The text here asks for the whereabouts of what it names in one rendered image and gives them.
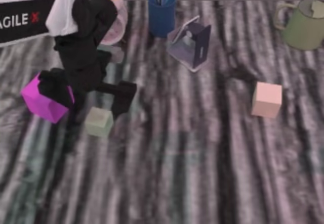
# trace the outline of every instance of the green mug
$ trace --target green mug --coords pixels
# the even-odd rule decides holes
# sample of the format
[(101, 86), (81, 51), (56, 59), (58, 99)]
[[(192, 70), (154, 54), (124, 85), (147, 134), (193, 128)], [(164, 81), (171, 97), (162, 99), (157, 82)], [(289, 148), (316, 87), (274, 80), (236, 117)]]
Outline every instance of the green mug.
[[(314, 18), (312, 4), (314, 0), (302, 0), (298, 6), (293, 4), (279, 5), (274, 15), (274, 26), (281, 30), (282, 38), (291, 47), (299, 50), (314, 50), (321, 46), (324, 39), (324, 17)], [(294, 9), (286, 26), (278, 18), (283, 8)]]

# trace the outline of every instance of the mug handle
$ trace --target mug handle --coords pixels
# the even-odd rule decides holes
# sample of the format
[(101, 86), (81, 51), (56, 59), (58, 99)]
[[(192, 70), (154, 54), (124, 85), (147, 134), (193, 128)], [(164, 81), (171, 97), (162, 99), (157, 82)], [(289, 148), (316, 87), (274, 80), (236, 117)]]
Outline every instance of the mug handle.
[(276, 29), (279, 29), (279, 30), (284, 30), (285, 27), (280, 24), (280, 21), (279, 21), (279, 11), (283, 8), (293, 8), (293, 9), (296, 9), (297, 6), (294, 5), (294, 4), (289, 4), (289, 3), (284, 3), (284, 4), (281, 4), (277, 7), (277, 9), (275, 10), (275, 14), (274, 14), (274, 17), (273, 17), (273, 24), (275, 26)]

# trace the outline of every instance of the blue cup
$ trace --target blue cup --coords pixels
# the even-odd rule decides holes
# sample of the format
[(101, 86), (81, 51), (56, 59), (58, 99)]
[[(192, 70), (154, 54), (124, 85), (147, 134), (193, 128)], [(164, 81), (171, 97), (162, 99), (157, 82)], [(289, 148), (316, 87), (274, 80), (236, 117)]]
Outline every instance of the blue cup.
[(161, 6), (156, 0), (147, 2), (149, 31), (155, 37), (166, 38), (175, 28), (177, 0), (162, 0)]

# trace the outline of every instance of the red x mark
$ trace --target red x mark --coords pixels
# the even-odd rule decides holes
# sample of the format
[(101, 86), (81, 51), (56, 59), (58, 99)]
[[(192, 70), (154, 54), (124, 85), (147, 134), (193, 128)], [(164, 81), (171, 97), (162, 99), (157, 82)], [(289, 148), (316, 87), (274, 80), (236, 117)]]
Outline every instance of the red x mark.
[(39, 12), (31, 13), (31, 22), (36, 23), (39, 21)]

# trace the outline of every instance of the magenta cube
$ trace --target magenta cube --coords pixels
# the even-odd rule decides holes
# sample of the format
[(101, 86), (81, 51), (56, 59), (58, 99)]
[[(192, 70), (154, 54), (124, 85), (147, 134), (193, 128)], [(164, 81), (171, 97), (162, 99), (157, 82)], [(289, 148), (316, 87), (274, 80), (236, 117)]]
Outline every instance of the magenta cube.
[[(32, 113), (56, 124), (68, 111), (68, 108), (39, 93), (38, 76), (39, 74), (21, 91), (21, 95)], [(74, 103), (72, 88), (68, 87), (68, 90)]]

